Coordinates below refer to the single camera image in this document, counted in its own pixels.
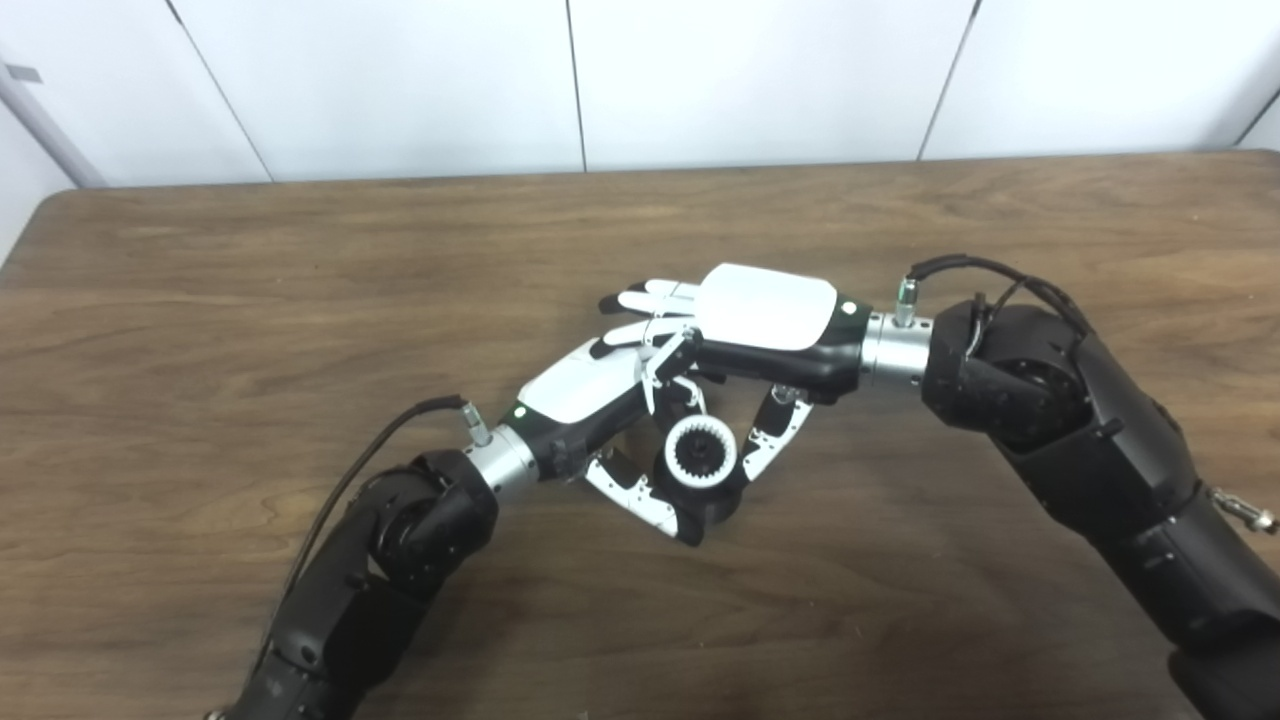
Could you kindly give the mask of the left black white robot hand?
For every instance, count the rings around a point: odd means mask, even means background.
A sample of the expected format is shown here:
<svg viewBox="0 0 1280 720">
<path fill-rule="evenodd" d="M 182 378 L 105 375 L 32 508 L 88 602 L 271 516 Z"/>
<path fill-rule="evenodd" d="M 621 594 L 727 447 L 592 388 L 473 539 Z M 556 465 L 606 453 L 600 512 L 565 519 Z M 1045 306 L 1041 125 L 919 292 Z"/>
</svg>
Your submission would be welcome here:
<svg viewBox="0 0 1280 720">
<path fill-rule="evenodd" d="M 500 419 L 495 438 L 511 468 L 489 471 L 493 489 L 512 483 L 582 479 L 663 536 L 698 547 L 705 529 L 640 466 L 609 443 L 649 418 L 652 384 L 644 374 L 652 347 L 593 354 L 588 341 L 536 375 Z"/>
</svg>

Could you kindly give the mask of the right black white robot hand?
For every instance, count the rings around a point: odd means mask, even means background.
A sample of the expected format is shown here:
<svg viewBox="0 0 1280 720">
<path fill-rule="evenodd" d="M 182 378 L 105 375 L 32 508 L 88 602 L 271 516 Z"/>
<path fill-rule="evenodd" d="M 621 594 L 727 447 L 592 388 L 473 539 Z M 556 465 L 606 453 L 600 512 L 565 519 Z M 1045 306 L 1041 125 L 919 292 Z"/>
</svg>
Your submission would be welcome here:
<svg viewBox="0 0 1280 720">
<path fill-rule="evenodd" d="M 854 392 L 867 359 L 874 309 L 809 275 L 723 263 L 701 281 L 649 279 L 602 300 L 604 314 L 636 322 L 596 340 L 657 350 L 644 372 L 649 404 L 668 393 L 690 414 L 664 424 L 662 465 L 680 487 L 710 491 L 754 482 L 790 445 L 813 409 Z M 751 429 L 737 445 L 699 402 L 692 378 L 736 377 L 768 384 Z"/>
</svg>

